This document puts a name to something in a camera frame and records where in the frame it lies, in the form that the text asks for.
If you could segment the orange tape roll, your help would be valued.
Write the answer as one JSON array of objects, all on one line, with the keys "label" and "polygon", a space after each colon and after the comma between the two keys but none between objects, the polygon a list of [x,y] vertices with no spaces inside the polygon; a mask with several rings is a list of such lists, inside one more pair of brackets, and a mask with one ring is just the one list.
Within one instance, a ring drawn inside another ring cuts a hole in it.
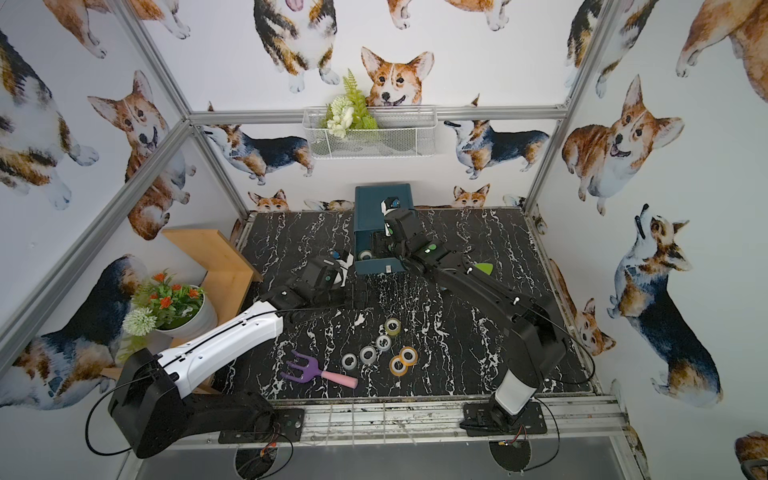
[{"label": "orange tape roll", "polygon": [[394,356],[389,362],[389,370],[395,377],[402,377],[408,371],[408,366],[403,362],[402,357]]},{"label": "orange tape roll", "polygon": [[402,348],[400,358],[405,366],[411,367],[418,362],[418,353],[413,347],[406,346]]}]

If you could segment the teal top drawer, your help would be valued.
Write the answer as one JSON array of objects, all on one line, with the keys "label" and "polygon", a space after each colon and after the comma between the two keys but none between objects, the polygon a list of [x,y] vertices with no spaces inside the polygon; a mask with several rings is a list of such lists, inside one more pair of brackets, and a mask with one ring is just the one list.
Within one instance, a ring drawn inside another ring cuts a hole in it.
[{"label": "teal top drawer", "polygon": [[[390,251],[389,246],[390,238],[383,231],[356,231],[354,243],[356,273],[375,275],[404,272],[404,266]],[[370,250],[373,258],[359,260],[359,254],[364,250]]]}]

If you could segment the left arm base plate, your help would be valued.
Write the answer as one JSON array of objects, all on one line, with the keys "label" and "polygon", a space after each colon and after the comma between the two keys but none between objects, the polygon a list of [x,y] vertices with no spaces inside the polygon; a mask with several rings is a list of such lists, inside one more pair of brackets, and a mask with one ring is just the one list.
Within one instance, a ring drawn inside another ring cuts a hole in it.
[{"label": "left arm base plate", "polygon": [[301,440],[306,410],[303,408],[278,408],[271,417],[262,414],[257,423],[246,430],[221,431],[219,444],[266,443],[268,440]]}]

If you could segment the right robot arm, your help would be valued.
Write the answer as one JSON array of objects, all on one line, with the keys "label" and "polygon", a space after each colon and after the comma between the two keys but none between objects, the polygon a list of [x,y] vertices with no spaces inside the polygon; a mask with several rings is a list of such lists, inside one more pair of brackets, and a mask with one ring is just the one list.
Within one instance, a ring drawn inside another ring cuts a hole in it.
[{"label": "right robot arm", "polygon": [[505,286],[466,255],[430,238],[415,210],[382,210],[385,245],[406,271],[447,290],[501,328],[507,371],[490,407],[499,423],[517,417],[568,349],[567,331],[551,318],[559,312],[557,305]]}]

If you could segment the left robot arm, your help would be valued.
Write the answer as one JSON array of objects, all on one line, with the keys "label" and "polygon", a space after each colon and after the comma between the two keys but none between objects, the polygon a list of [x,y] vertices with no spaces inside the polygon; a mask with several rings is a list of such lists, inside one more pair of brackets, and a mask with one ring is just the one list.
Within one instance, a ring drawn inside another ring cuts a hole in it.
[{"label": "left robot arm", "polygon": [[278,338],[302,315],[349,303],[344,287],[351,265],[337,255],[313,258],[235,318],[160,353],[141,349],[132,354],[108,404],[131,451],[147,459],[182,438],[219,431],[273,439],[276,414],[260,394],[196,390],[237,357]]}]

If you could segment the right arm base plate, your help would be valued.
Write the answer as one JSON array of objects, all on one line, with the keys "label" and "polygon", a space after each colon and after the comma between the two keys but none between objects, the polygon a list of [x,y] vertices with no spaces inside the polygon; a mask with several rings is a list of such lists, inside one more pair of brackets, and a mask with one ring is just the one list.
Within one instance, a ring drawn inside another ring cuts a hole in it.
[{"label": "right arm base plate", "polygon": [[540,403],[529,402],[518,414],[510,415],[492,402],[465,403],[459,428],[470,437],[545,434],[548,427]]}]

